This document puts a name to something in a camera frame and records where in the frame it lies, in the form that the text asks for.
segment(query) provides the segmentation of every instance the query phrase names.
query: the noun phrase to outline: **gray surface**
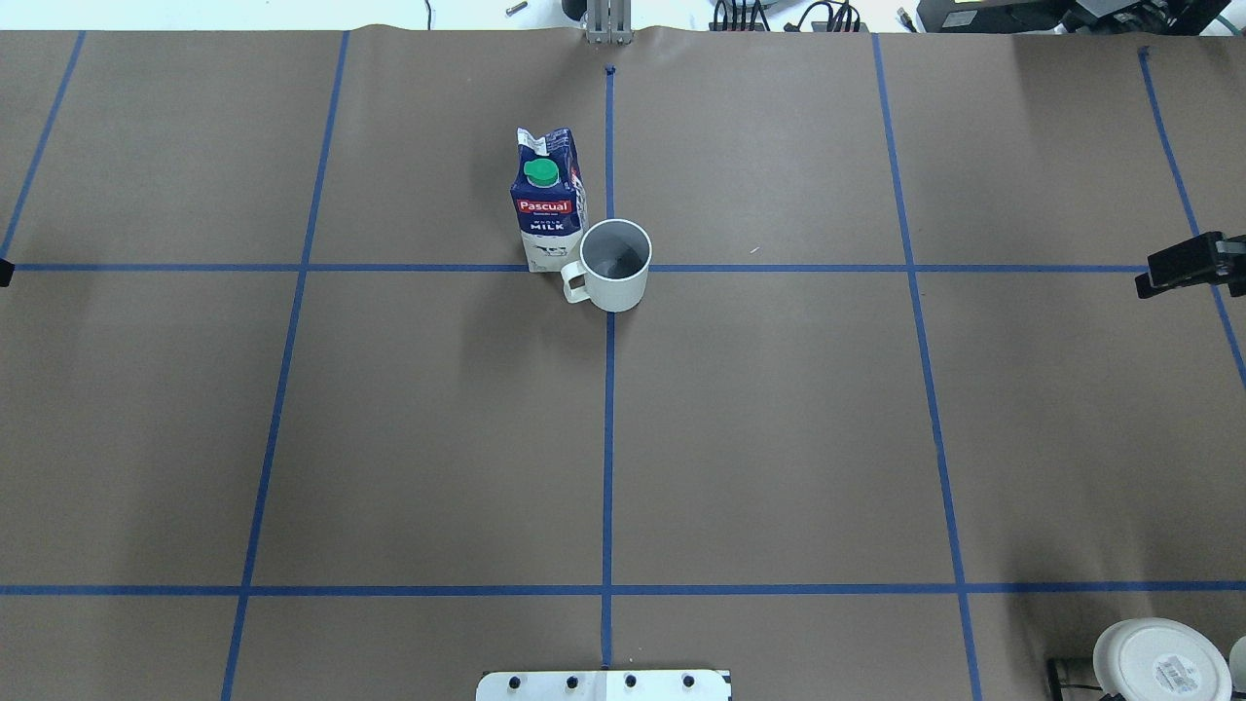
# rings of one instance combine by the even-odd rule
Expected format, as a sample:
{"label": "gray surface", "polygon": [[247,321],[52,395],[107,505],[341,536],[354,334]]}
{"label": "gray surface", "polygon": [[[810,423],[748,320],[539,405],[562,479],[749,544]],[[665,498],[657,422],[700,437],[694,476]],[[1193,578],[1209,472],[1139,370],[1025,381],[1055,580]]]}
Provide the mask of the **gray surface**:
{"label": "gray surface", "polygon": [[57,596],[0,601],[4,699],[221,699],[234,600]]}
{"label": "gray surface", "polygon": [[233,697],[472,699],[481,672],[597,669],[596,598],[253,599]]}
{"label": "gray surface", "polygon": [[9,34],[0,42],[0,220],[9,224],[75,35]]}
{"label": "gray surface", "polygon": [[[88,35],[10,256],[298,260],[339,39]],[[1186,235],[1144,40],[883,39],[917,261],[1140,264]],[[24,96],[0,102],[0,204],[71,42],[0,41]],[[1241,149],[1205,142],[1240,137],[1241,50],[1155,46],[1200,219],[1236,225]],[[655,263],[903,259],[867,37],[370,27],[348,56],[315,261],[522,261],[516,126],[574,128],[599,218],[608,61],[618,213]],[[219,697],[234,598],[12,586],[239,583],[295,276],[25,269],[0,294],[0,697]],[[969,581],[1246,579],[1246,395],[1206,290],[920,284]],[[903,273],[657,270],[616,320],[616,584],[953,581]],[[606,315],[548,275],[308,273],[254,584],[599,584],[608,367]],[[633,589],[614,662],[729,667],[741,699],[966,699],[956,598],[917,589]],[[253,593],[233,697],[470,697],[488,669],[599,664],[596,595],[440,593]],[[1038,701],[1040,656],[1115,618],[1246,628],[1240,591],[971,603],[988,700]]]}
{"label": "gray surface", "polygon": [[1174,619],[1206,635],[1227,655],[1242,636],[1246,619],[1246,596],[1240,591],[979,595],[969,601],[988,701],[1045,699],[1044,660],[1089,657],[1099,633],[1120,620]]}
{"label": "gray surface", "polygon": [[599,581],[604,314],[551,283],[309,281],[258,583]]}
{"label": "gray surface", "polygon": [[624,596],[614,656],[731,670],[735,699],[968,699],[954,596]]}
{"label": "gray surface", "polygon": [[339,36],[90,35],[12,256],[297,261]]}
{"label": "gray surface", "polygon": [[926,274],[971,581],[1246,579],[1246,393],[1206,289]]}
{"label": "gray surface", "polygon": [[454,32],[351,35],[315,260],[522,263],[516,127],[571,127],[602,218],[604,52],[566,30],[483,36],[488,51]]}
{"label": "gray surface", "polygon": [[618,581],[952,580],[903,275],[654,275],[617,347]]}
{"label": "gray surface", "polygon": [[870,37],[784,39],[653,29],[619,52],[617,213],[660,261],[903,261]]}
{"label": "gray surface", "polygon": [[293,288],[40,273],[0,294],[0,581],[238,583]]}
{"label": "gray surface", "polygon": [[918,263],[1140,264],[1187,235],[1145,37],[957,39],[882,37]]}

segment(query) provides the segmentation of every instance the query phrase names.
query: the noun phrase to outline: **milk carton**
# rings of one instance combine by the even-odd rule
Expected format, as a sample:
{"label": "milk carton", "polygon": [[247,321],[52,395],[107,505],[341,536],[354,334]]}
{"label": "milk carton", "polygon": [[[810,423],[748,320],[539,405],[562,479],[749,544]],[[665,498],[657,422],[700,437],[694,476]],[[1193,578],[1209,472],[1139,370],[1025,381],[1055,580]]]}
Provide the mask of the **milk carton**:
{"label": "milk carton", "polygon": [[556,273],[576,259],[584,225],[584,186],[569,128],[536,138],[518,129],[520,172],[511,199],[528,271]]}

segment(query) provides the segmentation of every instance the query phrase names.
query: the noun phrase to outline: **mug rim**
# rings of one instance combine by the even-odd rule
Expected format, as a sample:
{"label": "mug rim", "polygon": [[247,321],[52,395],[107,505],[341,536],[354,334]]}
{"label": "mug rim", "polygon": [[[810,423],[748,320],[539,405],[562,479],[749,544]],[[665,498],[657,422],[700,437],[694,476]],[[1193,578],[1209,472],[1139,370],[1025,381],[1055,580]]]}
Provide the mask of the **mug rim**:
{"label": "mug rim", "polygon": [[[602,224],[617,223],[617,222],[634,225],[635,229],[640,232],[640,235],[644,237],[644,242],[649,245],[649,254],[644,256],[644,264],[640,265],[639,270],[629,274],[628,276],[606,276],[594,270],[593,268],[588,266],[588,260],[584,259],[584,242],[588,240],[588,237],[592,235],[593,230]],[[596,224],[588,227],[588,230],[584,232],[584,235],[579,238],[579,264],[583,265],[584,274],[591,274],[602,281],[627,281],[629,279],[635,279],[637,276],[640,276],[640,274],[649,271],[649,263],[652,261],[653,261],[653,239],[649,238],[649,232],[644,230],[643,225],[633,222],[632,219],[624,219],[621,217],[602,219]]]}

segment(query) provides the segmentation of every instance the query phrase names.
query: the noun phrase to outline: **cup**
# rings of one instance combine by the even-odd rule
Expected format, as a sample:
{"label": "cup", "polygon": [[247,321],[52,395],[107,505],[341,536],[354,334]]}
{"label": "cup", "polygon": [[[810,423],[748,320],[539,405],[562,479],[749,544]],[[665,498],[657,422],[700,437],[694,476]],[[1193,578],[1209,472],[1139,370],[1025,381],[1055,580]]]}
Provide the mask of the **cup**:
{"label": "cup", "polygon": [[[579,239],[579,259],[562,266],[562,293],[576,304],[592,299],[607,311],[625,311],[644,295],[653,242],[635,222],[597,222]],[[583,286],[571,280],[584,278]]]}

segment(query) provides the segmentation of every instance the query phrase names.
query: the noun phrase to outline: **white round lid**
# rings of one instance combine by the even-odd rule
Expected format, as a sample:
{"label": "white round lid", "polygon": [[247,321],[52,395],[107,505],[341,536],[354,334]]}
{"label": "white round lid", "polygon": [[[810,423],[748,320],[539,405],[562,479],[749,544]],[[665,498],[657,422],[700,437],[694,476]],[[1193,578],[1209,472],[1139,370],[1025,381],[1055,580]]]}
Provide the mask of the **white round lid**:
{"label": "white round lid", "polygon": [[1094,674],[1126,701],[1229,701],[1229,665],[1210,640],[1168,619],[1120,621],[1094,645]]}
{"label": "white round lid", "polygon": [[1234,677],[1237,691],[1246,691],[1246,637],[1235,642],[1229,651],[1229,674]]}

